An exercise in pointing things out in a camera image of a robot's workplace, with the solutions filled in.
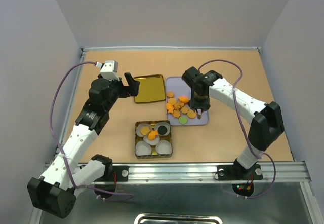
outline gold tray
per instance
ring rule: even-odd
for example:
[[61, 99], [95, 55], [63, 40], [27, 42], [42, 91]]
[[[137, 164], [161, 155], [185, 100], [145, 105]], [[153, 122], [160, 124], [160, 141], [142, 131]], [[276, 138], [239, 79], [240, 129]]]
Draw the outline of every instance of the gold tray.
[[138, 95], [134, 97], [135, 103], [164, 101], [166, 88], [162, 74], [151, 76], [137, 76], [134, 80], [140, 82]]
[[165, 136], [161, 136], [160, 135], [160, 140], [166, 140], [171, 144], [171, 148], [172, 148], [172, 152], [171, 154], [164, 154], [164, 155], [160, 155], [159, 153], [157, 153], [156, 149], [155, 149], [155, 145], [151, 145], [152, 148], [152, 154], [149, 156], [137, 156], [136, 152], [135, 152], [135, 146], [139, 141], [143, 140], [143, 137], [140, 137], [136, 134], [136, 129], [137, 126], [139, 124], [150, 124], [152, 126], [152, 128], [154, 128], [154, 126], [159, 123], [159, 122], [167, 122], [168, 124], [170, 124], [169, 120], [159, 120], [159, 121], [140, 121], [140, 122], [136, 122], [135, 123], [135, 145], [134, 145], [134, 154], [136, 156], [137, 159], [152, 159], [152, 158], [165, 158], [165, 157], [171, 157], [172, 153], [173, 153], [173, 146], [172, 146], [172, 138], [171, 138], [171, 125], [170, 125], [170, 133], [168, 135]]

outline black round object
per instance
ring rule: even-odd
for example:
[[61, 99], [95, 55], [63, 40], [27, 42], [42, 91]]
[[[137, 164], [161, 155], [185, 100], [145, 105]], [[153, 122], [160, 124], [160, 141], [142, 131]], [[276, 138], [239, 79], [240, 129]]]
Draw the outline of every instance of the black round object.
[[161, 126], [158, 127], [158, 129], [157, 129], [157, 132], [158, 132], [159, 134], [161, 134], [161, 135], [166, 134], [167, 131], [168, 131], [168, 129], [167, 129], [166, 126], [164, 126], [164, 125], [161, 125]]

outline metal frame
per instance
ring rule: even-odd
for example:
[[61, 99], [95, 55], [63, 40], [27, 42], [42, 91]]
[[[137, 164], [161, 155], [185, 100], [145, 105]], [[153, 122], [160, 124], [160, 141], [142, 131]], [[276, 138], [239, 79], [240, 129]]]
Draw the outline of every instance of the metal frame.
[[[259, 47], [248, 48], [232, 48], [232, 47], [106, 47], [106, 48], [85, 48], [83, 49], [80, 62], [85, 60], [87, 51], [109, 51], [109, 50], [181, 50], [181, 49], [245, 49], [258, 50]], [[67, 128], [69, 125], [74, 99], [80, 80], [82, 68], [77, 71], [74, 82], [74, 88], [70, 99], [68, 111], [65, 117], [62, 132], [60, 134], [60, 142], [64, 144]], [[276, 182], [299, 182], [314, 224], [324, 223], [323, 217], [317, 205], [316, 198], [312, 194], [309, 182], [311, 182], [307, 166], [304, 162], [275, 162], [277, 177]], [[114, 165], [129, 166], [128, 182], [119, 182], [122, 184], [202, 184], [202, 183], [238, 183], [239, 181], [217, 181], [214, 180], [214, 174], [218, 165], [232, 163], [119, 163]], [[255, 182], [271, 182], [273, 178], [273, 166], [271, 162], [259, 162], [263, 171], [263, 180]], [[106, 182], [95, 182], [95, 184], [106, 184]], [[34, 208], [30, 224], [39, 224], [41, 221], [42, 211]]]

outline gray floor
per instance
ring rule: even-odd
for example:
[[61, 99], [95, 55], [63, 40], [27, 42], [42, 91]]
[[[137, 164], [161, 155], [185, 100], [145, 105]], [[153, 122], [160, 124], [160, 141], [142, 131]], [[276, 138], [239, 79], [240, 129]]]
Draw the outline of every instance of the gray floor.
[[[255, 194], [268, 186], [255, 184]], [[132, 224], [143, 212], [217, 216], [230, 224], [312, 223], [297, 182], [276, 183], [268, 194], [253, 200], [236, 197], [229, 184], [122, 185], [119, 191], [135, 197], [109, 203], [86, 190], [66, 219], [44, 213], [41, 223]]]

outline white wall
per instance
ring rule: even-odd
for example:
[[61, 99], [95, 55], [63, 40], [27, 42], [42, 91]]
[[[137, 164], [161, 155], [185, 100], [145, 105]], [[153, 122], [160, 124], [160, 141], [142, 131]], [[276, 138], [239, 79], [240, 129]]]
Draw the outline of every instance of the white wall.
[[[80, 49], [55, 0], [0, 0], [0, 223], [29, 223], [27, 191], [54, 153], [49, 110]], [[59, 132], [67, 81], [55, 110]]]
[[81, 47], [260, 46], [288, 0], [56, 0]]
[[261, 49], [293, 155], [324, 214], [324, 0], [289, 0]]

